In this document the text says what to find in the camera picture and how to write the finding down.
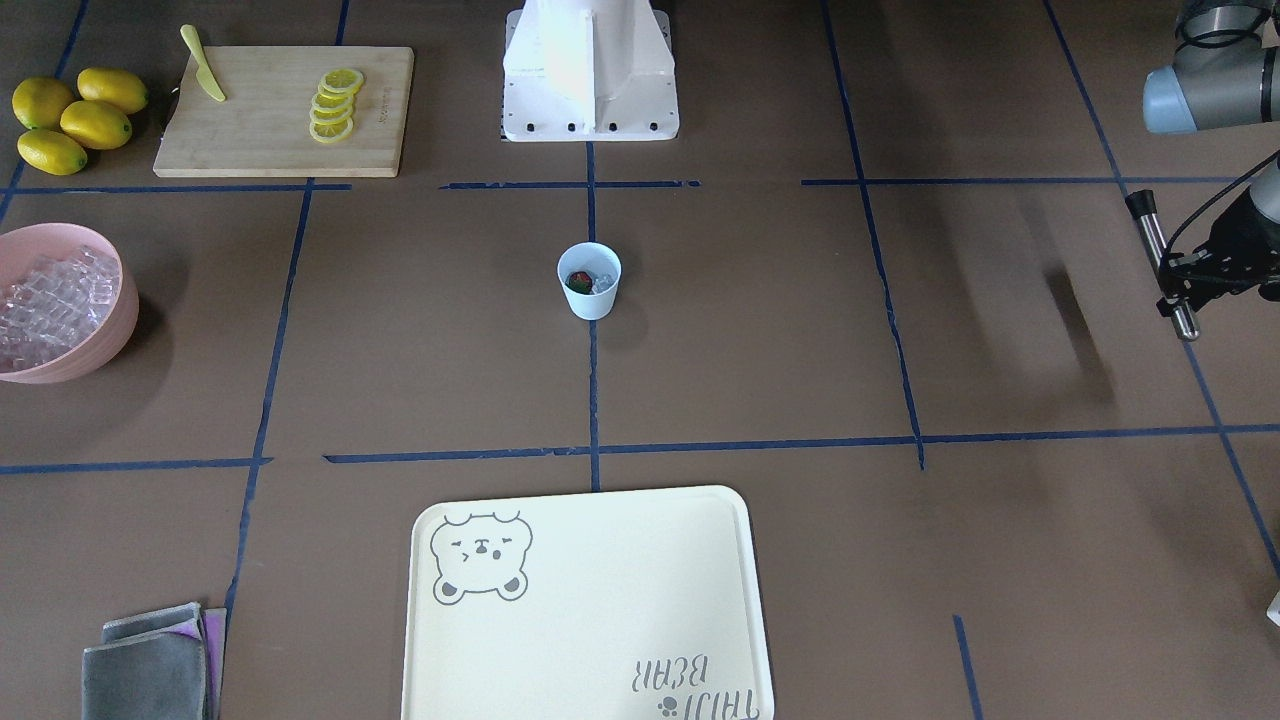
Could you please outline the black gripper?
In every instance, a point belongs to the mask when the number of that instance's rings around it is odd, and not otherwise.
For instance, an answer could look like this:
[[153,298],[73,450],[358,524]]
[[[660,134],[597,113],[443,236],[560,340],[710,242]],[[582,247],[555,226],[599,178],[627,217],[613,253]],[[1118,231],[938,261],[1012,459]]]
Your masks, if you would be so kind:
[[1225,293],[1256,286],[1262,297],[1277,297],[1277,223],[1262,214],[1251,196],[1239,196],[1194,252],[1167,252],[1160,260],[1160,281],[1190,281],[1190,286],[1162,286],[1156,307],[1161,316],[1172,316],[1179,306],[1198,313]]

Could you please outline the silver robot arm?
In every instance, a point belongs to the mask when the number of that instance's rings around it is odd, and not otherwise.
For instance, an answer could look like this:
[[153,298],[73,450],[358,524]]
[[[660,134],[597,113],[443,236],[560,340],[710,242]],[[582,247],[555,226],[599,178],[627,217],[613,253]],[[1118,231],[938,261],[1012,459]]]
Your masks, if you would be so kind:
[[[1143,92],[1143,117],[1153,135],[1263,124],[1279,118],[1277,47],[1266,46],[1263,27],[1277,24],[1275,1],[1185,1],[1178,15],[1172,63],[1152,70]],[[1213,222],[1210,237],[1189,255],[1160,260],[1171,316],[1176,304],[1192,311],[1225,293],[1258,290],[1277,301],[1277,155],[1248,170],[1248,182]]]

